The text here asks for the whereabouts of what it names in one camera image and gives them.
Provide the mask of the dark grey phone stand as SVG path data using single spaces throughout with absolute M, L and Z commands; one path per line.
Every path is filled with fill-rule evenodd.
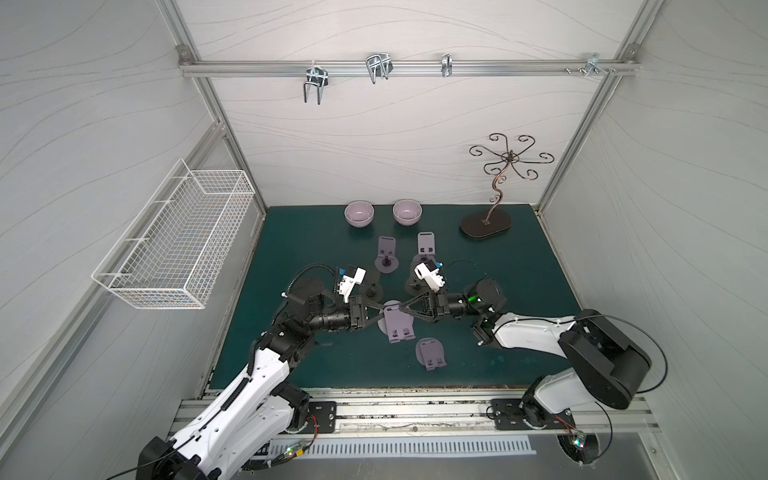
M 381 273 L 376 270 L 367 270 L 361 284 L 361 295 L 369 302 L 379 304 L 384 296 L 381 284 Z
M 405 282 L 404 289 L 411 296 L 421 295 L 428 289 L 427 284 L 416 274 L 416 267 L 420 264 L 421 261 L 416 260 L 409 267 L 409 276 Z

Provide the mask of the purple phone stand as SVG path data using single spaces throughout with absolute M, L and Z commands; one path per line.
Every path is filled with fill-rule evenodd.
M 383 310 L 382 317 L 377 322 L 378 328 L 387 336 L 390 344 L 396 344 L 403 341 L 414 340 L 416 335 L 413 328 L 413 316 L 400 310 L 400 302 L 397 300 L 387 301 Z
M 434 261 L 436 255 L 435 235 L 433 232 L 419 232 L 417 235 L 417 254 L 412 262 Z
M 380 236 L 377 246 L 377 257 L 374 261 L 375 268 L 382 274 L 390 274 L 399 266 L 396 258 L 396 239 L 389 236 Z
M 423 338 L 415 348 L 416 358 L 426 371 L 433 371 L 447 365 L 443 344 L 436 338 Z

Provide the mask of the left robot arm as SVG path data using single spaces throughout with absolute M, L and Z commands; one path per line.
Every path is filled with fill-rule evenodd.
M 315 347 L 319 331 L 372 324 L 362 271 L 328 289 L 317 278 L 289 287 L 245 367 L 222 393 L 170 439 L 155 437 L 139 454 L 139 479 L 230 479 L 265 444 L 311 426 L 309 394 L 288 380 Z

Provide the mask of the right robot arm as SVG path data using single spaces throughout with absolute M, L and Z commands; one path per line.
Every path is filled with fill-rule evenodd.
M 652 360 L 609 316 L 594 309 L 565 317 L 524 316 L 505 312 L 506 304 L 499 284 L 486 278 L 462 293 L 427 288 L 393 307 L 427 322 L 471 317 L 481 346 L 566 359 L 565 370 L 538 377 L 516 404 L 498 414 L 530 429 L 544 429 L 560 414 L 594 402 L 625 410 L 641 392 Z

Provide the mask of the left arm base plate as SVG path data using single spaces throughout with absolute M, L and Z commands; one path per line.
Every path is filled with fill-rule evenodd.
M 288 434 L 330 434 L 336 431 L 338 404 L 335 401 L 310 401 L 294 412 Z

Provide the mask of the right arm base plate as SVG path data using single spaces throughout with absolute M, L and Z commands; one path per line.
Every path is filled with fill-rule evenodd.
M 492 399 L 485 416 L 500 431 L 570 430 L 575 427 L 575 421 L 567 411 L 553 414 L 534 400 L 519 398 Z

